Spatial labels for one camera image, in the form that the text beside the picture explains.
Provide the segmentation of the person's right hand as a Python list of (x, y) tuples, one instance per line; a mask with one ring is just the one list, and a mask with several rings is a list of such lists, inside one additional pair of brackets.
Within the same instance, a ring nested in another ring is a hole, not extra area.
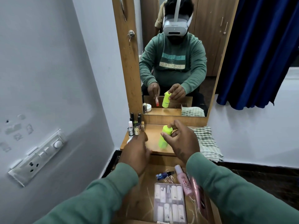
[(174, 120), (168, 127), (172, 127), (174, 131), (178, 131), (177, 141), (169, 145), (172, 147), (174, 154), (186, 164), (193, 154), (200, 152), (197, 136), (192, 129), (185, 126), (179, 120)]

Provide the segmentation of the person's left hand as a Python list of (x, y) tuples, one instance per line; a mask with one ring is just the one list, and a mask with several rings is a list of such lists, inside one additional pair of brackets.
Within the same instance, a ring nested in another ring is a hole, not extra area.
[(122, 150), (119, 162), (125, 163), (133, 168), (133, 170), (140, 177), (146, 167), (148, 162), (141, 161), (141, 148), (146, 147), (145, 143), (148, 141), (147, 134), (141, 132), (139, 135), (132, 137), (130, 142)]

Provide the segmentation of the neon yellow plastic bottle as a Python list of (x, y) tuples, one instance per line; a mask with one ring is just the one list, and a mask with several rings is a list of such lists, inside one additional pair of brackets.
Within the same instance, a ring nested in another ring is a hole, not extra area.
[[(166, 133), (167, 135), (171, 135), (173, 132), (173, 128), (169, 128), (167, 125), (165, 125), (163, 126), (162, 132)], [(158, 146), (160, 149), (165, 149), (168, 146), (168, 143), (165, 141), (162, 135), (160, 135)]]

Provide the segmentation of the person's right forearm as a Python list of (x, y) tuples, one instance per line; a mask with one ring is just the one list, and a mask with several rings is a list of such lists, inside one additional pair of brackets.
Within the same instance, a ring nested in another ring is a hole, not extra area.
[(188, 159), (186, 169), (229, 224), (299, 224), (298, 210), (200, 152)]

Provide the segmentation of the person's left forearm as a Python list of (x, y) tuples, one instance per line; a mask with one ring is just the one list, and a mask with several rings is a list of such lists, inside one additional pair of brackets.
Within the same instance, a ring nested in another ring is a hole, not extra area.
[(107, 177), (93, 181), (82, 193), (55, 206), (33, 224), (110, 224), (123, 198), (137, 185), (139, 175), (118, 163)]

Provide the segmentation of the small dark blue bottle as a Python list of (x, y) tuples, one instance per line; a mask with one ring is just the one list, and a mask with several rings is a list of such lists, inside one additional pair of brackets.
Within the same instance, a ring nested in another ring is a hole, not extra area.
[(164, 180), (166, 179), (167, 177), (170, 177), (172, 175), (175, 174), (175, 171), (169, 171), (169, 172), (163, 172), (163, 173), (159, 173), (159, 174), (156, 174), (156, 179), (159, 181), (159, 180)]

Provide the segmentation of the cluster of nail polish bottles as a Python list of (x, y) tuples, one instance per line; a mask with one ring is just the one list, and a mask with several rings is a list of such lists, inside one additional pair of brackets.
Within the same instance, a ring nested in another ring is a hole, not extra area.
[(139, 135), (140, 132), (145, 131), (145, 123), (142, 119), (142, 114), (138, 113), (137, 117), (135, 117), (134, 113), (130, 113), (129, 118), (129, 127), (127, 128), (129, 139), (131, 139), (135, 135)]

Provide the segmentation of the green white checked cloth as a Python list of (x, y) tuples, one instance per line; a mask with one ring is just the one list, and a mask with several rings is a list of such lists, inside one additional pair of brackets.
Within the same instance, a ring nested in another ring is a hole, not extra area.
[(218, 147), (213, 135), (211, 127), (205, 126), (201, 128), (190, 128), (197, 136), (200, 152), (210, 161), (223, 162), (223, 155)]

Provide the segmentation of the pink spray bottle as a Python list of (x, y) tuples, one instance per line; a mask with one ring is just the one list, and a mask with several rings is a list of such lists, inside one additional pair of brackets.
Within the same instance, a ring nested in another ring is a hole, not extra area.
[(175, 172), (177, 174), (179, 183), (182, 185), (182, 190), (185, 193), (185, 196), (193, 196), (193, 190), (190, 185), (189, 179), (180, 165), (175, 166)]

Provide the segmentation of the open wooden drawer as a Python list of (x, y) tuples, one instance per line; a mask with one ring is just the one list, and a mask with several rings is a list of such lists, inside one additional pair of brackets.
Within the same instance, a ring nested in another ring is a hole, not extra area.
[[(112, 218), (112, 223), (153, 223), (154, 188), (156, 174), (173, 171), (180, 165), (186, 173), (185, 164), (175, 156), (151, 155), (145, 172), (139, 182), (123, 199), (121, 208)], [(204, 206), (207, 219), (200, 213), (194, 196), (184, 196), (188, 224), (223, 224), (217, 206), (204, 192)]]

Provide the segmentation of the pink glossy tube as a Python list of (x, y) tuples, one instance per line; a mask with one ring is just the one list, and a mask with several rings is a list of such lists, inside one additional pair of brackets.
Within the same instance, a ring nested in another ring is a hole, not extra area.
[(190, 177), (190, 185), (193, 191), (193, 195), (196, 201), (196, 208), (198, 212), (205, 218), (207, 218), (207, 211), (205, 206), (204, 192), (200, 185), (197, 184), (194, 177)]

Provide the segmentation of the wooden dressing table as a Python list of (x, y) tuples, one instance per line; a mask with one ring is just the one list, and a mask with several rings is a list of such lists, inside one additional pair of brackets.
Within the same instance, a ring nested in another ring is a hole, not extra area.
[[(160, 5), (164, 0), (123, 0), (126, 20), (121, 10), (119, 0), (112, 0), (114, 16), (116, 17), (116, 27), (118, 42), (121, 53), (124, 81), (130, 113), (137, 117), (143, 111), (141, 101), (142, 82), (140, 80), (138, 53), (144, 50), (145, 44), (154, 35), (154, 22), (158, 17)], [(144, 95), (144, 102), (150, 102), (152, 110), (142, 114), (145, 123), (145, 132), (148, 136), (148, 146), (152, 150), (152, 155), (175, 156), (171, 147), (165, 149), (158, 146), (160, 132), (163, 126), (174, 119), (180, 119), (189, 128), (201, 128), (207, 126), (208, 117), (212, 110), (215, 98), (216, 87), (221, 72), (226, 48), (228, 45), (233, 21), (236, 15), (239, 0), (192, 0), (194, 3), (194, 18), (190, 25), (190, 32), (198, 35), (203, 41), (207, 53), (207, 76), (199, 87), (199, 92), (203, 92), (204, 101), (209, 107), (206, 117), (182, 116), (180, 104), (191, 107), (191, 98), (186, 97), (182, 101), (172, 103), (169, 108), (162, 108), (163, 97), (159, 98), (159, 107), (155, 102), (150, 101), (150, 97)], [(135, 37), (131, 39), (131, 52), (129, 51), (129, 40), (127, 34), (129, 30), (135, 32)]]

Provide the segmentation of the dressing table mirror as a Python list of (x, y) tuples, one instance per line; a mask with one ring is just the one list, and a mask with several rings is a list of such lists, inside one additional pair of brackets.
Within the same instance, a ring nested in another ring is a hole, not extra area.
[(208, 117), (237, 0), (134, 0), (143, 112)]

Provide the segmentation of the dark blue curtain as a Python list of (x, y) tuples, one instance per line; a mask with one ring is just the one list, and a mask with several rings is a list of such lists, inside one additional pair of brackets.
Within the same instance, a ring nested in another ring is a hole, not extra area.
[(274, 104), (299, 47), (299, 0), (239, 0), (216, 102), (233, 109)]

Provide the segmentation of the white wall switchboard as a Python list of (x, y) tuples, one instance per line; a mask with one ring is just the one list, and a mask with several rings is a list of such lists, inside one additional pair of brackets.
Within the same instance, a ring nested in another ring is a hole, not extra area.
[(58, 129), (40, 146), (29, 150), (21, 161), (10, 167), (8, 175), (25, 187), (40, 170), (66, 145), (63, 130)]

